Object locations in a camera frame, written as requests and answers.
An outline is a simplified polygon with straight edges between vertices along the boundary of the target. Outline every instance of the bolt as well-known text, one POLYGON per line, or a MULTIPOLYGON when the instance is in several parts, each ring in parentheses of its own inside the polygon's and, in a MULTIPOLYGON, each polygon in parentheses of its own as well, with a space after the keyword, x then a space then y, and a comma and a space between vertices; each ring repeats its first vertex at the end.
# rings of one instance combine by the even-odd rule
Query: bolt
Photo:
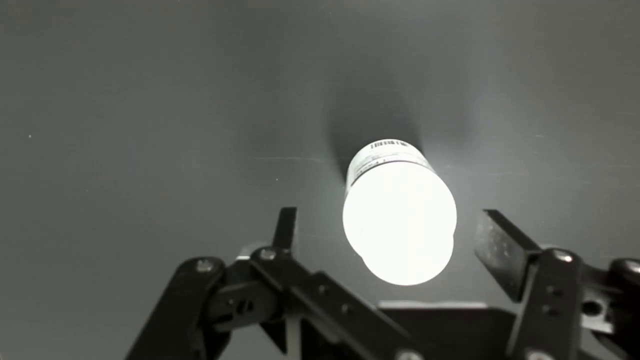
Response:
POLYGON ((261 251, 259 251, 259 259, 265 260, 265 263, 269 263, 269 260, 275 259, 275 251, 272 251, 272 248, 261 248, 261 251))
POLYGON ((563 252, 563 251, 554 251, 554 257, 560 260, 560 263, 572 263, 574 257, 563 252))
POLYGON ((539 350, 534 350, 534 352, 526 355, 526 360, 554 360, 554 356, 539 352, 539 350))
POLYGON ((195 270, 197 272, 212 272, 215 268, 215 264, 212 263, 212 260, 207 260, 207 259, 199 259, 197 263, 195 263, 195 270))
POLYGON ((396 360, 422 360, 422 356, 413 350, 400 350, 396 360))
POLYGON ((640 274, 640 263, 637 260, 625 260, 625 268, 634 274, 640 274))

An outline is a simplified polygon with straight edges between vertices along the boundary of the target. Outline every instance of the metal frame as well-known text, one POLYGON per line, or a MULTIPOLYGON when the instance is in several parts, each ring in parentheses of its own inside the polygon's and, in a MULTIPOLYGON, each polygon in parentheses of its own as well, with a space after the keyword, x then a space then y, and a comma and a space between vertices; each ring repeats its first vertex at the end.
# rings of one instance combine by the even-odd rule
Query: metal frame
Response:
POLYGON ((580 329, 619 359, 640 359, 640 260, 607 270, 539 251, 486 211, 476 254, 520 315, 498 308, 376 308, 292 257, 295 208, 282 208, 272 246, 224 267, 183 263, 128 360, 213 360, 232 331, 259 324, 295 360, 576 360, 580 329))

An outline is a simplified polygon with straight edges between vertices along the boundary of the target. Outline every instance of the gray wall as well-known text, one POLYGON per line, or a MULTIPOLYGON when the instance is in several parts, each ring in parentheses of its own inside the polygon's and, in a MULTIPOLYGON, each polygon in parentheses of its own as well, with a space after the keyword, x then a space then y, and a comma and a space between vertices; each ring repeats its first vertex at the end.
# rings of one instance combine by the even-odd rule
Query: gray wall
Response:
MULTIPOLYGON (((0 359, 114 360, 183 259, 268 243, 371 302, 505 305, 482 208, 596 264, 640 254, 640 4, 0 0, 0 359), (449 268, 377 283, 344 243, 351 148, 424 148, 449 268)), ((226 359, 278 359, 242 332, 226 359)))

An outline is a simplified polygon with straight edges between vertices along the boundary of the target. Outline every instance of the screw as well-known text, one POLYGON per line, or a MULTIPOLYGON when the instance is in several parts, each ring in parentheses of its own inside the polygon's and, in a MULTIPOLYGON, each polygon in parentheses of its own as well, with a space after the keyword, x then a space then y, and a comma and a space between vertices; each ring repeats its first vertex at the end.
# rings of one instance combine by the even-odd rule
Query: screw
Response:
POLYGON ((562 297, 562 290, 560 288, 555 288, 555 286, 545 286, 545 294, 551 294, 551 297, 562 297))
POLYGON ((534 352, 526 355, 526 360, 554 360, 554 356, 539 352, 539 350, 534 350, 534 352))
POLYGON ((558 311, 554 306, 550 306, 550 305, 544 305, 541 312, 548 315, 548 316, 558 316, 558 311))
POLYGON ((340 312, 348 316, 348 315, 351 315, 351 312, 353 312, 353 306, 349 306, 349 305, 341 305, 341 306, 340 306, 340 312))
POLYGON ((422 360, 422 356, 413 350, 400 350, 396 360, 422 360))
POLYGON ((259 259, 265 260, 265 263, 269 263, 269 260, 275 259, 275 251, 272 251, 272 248, 261 248, 261 251, 259 251, 259 259))
POLYGON ((625 260, 625 268, 634 274, 640 274, 640 263, 637 260, 625 260))
POLYGON ((560 263, 574 263, 574 257, 563 252, 563 251, 554 251, 554 257, 560 260, 560 263))
POLYGON ((197 272, 212 272, 215 268, 215 264, 212 263, 212 260, 207 260, 207 259, 199 259, 197 263, 195 263, 195 270, 197 272))

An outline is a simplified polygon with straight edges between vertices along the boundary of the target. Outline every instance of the gray background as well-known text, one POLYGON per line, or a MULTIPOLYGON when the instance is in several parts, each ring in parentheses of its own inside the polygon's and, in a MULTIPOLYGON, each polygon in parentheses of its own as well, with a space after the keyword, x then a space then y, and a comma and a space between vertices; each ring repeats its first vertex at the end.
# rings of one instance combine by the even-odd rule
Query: gray background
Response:
MULTIPOLYGON (((505 305, 482 208, 596 264, 640 254, 629 0, 0 0, 0 359, 124 359, 173 268, 301 211, 300 260, 363 298, 505 305), (351 148, 449 184, 449 268, 393 288, 344 243, 351 148)), ((226 359, 278 359, 259 332, 226 359)))

